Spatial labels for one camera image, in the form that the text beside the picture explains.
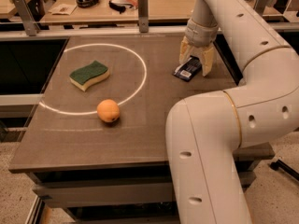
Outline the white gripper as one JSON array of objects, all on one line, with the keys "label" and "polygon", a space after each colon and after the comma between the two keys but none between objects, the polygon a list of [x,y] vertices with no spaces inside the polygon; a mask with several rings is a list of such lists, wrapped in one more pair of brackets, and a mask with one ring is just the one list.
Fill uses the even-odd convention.
[{"label": "white gripper", "polygon": [[179,63],[184,64],[189,59],[194,47],[201,48],[200,61],[203,76],[207,76],[214,62],[214,47],[210,45],[217,36],[219,25],[214,18],[208,21],[195,21],[190,18],[185,30],[185,36],[180,44]]}]

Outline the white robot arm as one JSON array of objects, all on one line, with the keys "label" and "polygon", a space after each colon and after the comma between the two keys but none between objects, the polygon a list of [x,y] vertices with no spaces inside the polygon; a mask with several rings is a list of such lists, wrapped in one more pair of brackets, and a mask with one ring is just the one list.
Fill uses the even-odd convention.
[{"label": "white robot arm", "polygon": [[197,0],[186,29],[190,44],[221,29],[243,78],[224,91],[176,103],[165,127],[181,224],[251,224],[233,153],[298,126],[296,51],[244,0]]}]

